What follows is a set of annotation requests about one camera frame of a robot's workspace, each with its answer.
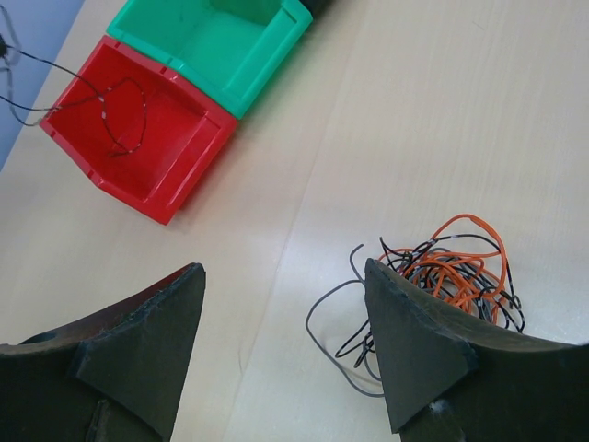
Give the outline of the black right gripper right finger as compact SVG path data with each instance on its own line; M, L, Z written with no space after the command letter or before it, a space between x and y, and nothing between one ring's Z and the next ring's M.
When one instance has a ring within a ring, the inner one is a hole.
M507 331L368 260L365 305L404 441L584 441L588 348Z

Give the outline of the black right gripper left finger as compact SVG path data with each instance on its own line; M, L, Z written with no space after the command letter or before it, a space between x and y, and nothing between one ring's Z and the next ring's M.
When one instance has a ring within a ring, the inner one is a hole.
M2 440L169 441L205 282L189 263L80 320L2 344Z

